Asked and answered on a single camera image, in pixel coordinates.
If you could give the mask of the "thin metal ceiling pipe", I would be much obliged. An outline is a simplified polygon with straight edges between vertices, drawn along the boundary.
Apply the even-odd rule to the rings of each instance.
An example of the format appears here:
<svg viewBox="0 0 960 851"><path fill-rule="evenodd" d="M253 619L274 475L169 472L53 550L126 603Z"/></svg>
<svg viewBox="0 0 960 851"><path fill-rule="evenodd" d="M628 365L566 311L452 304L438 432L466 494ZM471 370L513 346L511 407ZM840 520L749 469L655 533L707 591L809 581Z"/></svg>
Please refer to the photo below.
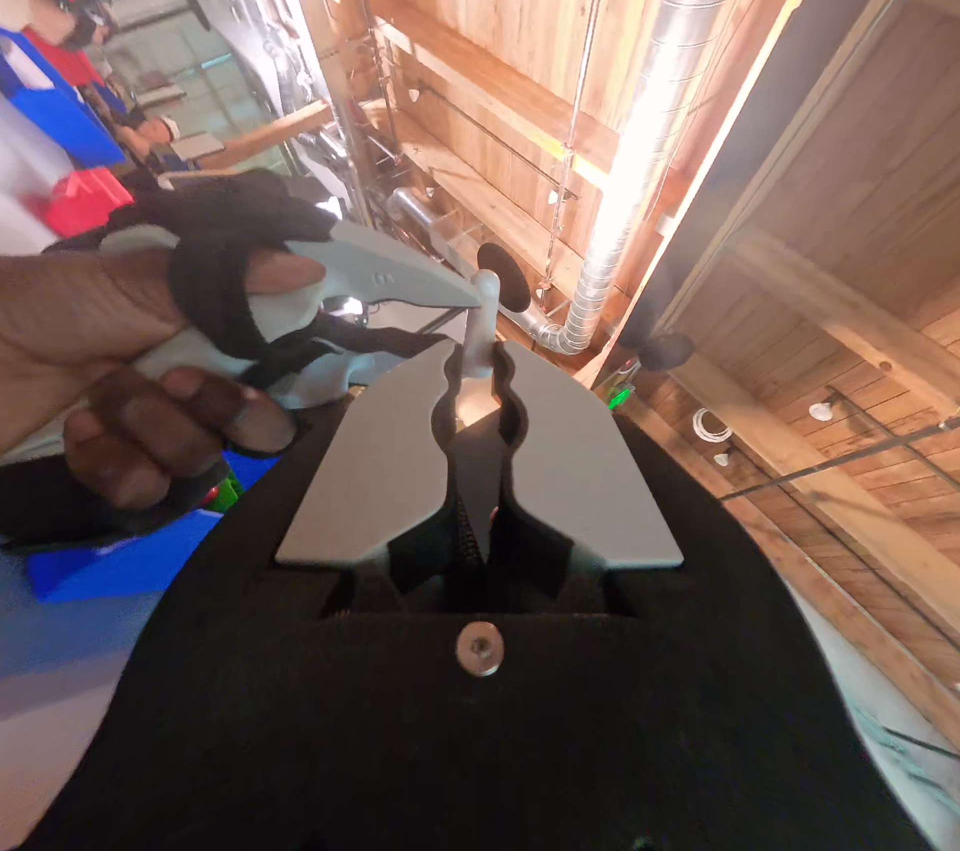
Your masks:
<svg viewBox="0 0 960 851"><path fill-rule="evenodd" d="M547 243L545 268L543 276L541 277L537 286L538 302L540 304L546 304L548 293L554 284L553 275L555 267L556 245L558 244L559 234L561 232L563 223L563 216L568 203L570 177L573 170L573 164L578 154L577 138L581 107L593 54L594 36L601 6L602 0L590 0L585 30L583 33L577 83L574 89L567 133L563 143L560 174L558 178L558 185L556 186L557 200L553 206L553 214Z"/></svg>

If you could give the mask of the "silver air duct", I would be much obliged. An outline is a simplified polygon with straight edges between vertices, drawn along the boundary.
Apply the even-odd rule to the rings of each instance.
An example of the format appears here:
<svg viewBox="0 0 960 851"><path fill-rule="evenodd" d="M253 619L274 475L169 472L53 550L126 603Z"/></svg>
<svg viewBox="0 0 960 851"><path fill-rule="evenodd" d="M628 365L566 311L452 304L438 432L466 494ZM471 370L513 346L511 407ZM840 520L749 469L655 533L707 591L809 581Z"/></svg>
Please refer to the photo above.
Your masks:
<svg viewBox="0 0 960 851"><path fill-rule="evenodd" d="M540 348L566 357L592 343L604 307L615 289L620 262L634 228L646 218L678 146L715 54L726 17L735 0L660 0L630 111L611 151L609 135L578 145L575 120L561 143L563 175L575 171L603 193L589 244L571 294L564 324L557 324L536 305L518 312L500 309ZM447 82L459 83L483 106L522 132L541 149L553 151L557 140L538 118L554 115L560 101L544 88L491 57L478 45L438 21L425 17L409 2L373 0L375 20L386 37L410 57Z"/></svg>

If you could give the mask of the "blue bin with tag sticker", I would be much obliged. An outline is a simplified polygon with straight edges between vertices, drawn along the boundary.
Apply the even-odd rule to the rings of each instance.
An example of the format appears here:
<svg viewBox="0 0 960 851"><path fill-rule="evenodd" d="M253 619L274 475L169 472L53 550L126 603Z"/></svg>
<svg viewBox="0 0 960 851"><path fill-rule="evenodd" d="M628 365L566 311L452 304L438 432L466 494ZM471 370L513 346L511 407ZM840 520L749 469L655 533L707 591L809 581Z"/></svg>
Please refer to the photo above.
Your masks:
<svg viewBox="0 0 960 851"><path fill-rule="evenodd" d="M46 604L162 593L225 515L198 508L145 537L28 556L30 592Z"/></svg>

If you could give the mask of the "black ceiling speaker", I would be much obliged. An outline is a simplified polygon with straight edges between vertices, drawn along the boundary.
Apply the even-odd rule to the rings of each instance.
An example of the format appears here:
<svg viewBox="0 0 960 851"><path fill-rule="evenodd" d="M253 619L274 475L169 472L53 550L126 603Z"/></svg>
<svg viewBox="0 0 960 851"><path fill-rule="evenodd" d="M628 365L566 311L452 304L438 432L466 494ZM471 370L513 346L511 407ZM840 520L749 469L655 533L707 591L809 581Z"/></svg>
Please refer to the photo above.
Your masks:
<svg viewBox="0 0 960 851"><path fill-rule="evenodd" d="M677 331L649 337L636 346L639 366L651 373L666 373L684 365L695 353L695 343Z"/></svg>

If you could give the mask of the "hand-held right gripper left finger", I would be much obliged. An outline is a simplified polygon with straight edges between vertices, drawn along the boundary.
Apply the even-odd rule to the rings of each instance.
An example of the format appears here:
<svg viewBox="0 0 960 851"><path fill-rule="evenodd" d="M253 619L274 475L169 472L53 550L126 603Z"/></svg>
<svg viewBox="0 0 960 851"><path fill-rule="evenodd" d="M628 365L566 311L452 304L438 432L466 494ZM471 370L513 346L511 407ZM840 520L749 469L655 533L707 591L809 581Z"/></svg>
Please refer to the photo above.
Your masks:
<svg viewBox="0 0 960 851"><path fill-rule="evenodd" d="M460 347L443 338L379 376L349 406L275 560L354 567L438 514L450 488L451 396Z"/></svg>

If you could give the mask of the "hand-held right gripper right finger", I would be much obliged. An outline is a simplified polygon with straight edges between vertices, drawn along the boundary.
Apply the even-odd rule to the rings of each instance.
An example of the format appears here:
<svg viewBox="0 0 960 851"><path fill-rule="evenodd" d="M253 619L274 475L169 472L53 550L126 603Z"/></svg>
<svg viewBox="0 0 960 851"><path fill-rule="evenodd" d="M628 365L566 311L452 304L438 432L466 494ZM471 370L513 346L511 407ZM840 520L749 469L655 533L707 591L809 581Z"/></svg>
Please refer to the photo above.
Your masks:
<svg viewBox="0 0 960 851"><path fill-rule="evenodd" d="M506 500L602 570L680 567L684 556L612 412L514 341L496 347Z"/></svg>

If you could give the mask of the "red plastic bin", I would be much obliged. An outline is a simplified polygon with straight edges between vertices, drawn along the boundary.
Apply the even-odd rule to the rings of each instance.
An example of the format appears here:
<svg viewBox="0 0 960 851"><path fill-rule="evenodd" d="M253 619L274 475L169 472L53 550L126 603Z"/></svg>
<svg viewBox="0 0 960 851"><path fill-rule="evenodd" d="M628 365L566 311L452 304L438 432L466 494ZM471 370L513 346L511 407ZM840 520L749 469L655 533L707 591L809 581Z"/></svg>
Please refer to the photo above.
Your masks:
<svg viewBox="0 0 960 851"><path fill-rule="evenodd" d="M134 197L105 167L74 170L39 199L34 215L59 238L73 238L108 224Z"/></svg>

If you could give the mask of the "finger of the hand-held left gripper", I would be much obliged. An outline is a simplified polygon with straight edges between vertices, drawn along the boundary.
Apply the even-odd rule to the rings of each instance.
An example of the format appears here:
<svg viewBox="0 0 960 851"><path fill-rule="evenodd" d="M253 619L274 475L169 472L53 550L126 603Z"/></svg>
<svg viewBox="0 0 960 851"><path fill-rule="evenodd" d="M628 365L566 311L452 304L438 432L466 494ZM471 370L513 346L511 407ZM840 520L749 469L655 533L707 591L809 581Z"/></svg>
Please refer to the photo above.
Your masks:
<svg viewBox="0 0 960 851"><path fill-rule="evenodd" d="M425 308L477 308L476 288L459 273L385 233L336 221L324 241L289 240L294 255L324 268L318 298L364 304L401 302Z"/></svg>
<svg viewBox="0 0 960 851"><path fill-rule="evenodd" d="M275 385L275 399L290 411L335 402L351 387L367 387L401 363L448 340L436 331L314 320L297 342L291 371Z"/></svg>

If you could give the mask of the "small blue plastic bin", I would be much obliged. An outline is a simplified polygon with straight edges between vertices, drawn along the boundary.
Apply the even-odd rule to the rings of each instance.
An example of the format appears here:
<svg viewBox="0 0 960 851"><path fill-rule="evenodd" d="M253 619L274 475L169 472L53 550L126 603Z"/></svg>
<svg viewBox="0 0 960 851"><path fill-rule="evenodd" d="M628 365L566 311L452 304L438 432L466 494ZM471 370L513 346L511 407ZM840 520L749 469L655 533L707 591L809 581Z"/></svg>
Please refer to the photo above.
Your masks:
<svg viewBox="0 0 960 851"><path fill-rule="evenodd" d="M1 30L2 96L83 170L125 154L98 115L21 33Z"/></svg>

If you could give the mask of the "person's left hand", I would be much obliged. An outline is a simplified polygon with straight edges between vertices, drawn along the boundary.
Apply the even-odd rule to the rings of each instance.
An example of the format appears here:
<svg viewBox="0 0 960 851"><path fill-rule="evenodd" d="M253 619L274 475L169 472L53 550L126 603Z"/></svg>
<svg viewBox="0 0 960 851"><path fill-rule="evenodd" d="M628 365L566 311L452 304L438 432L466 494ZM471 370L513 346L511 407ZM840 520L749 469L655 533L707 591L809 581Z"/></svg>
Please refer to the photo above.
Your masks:
<svg viewBox="0 0 960 851"><path fill-rule="evenodd" d="M154 381L131 363L186 327L170 254L3 257L2 453L66 413L69 471L119 509L158 504L175 479L221 461L226 444L274 456L294 420L267 394L193 367Z"/></svg>

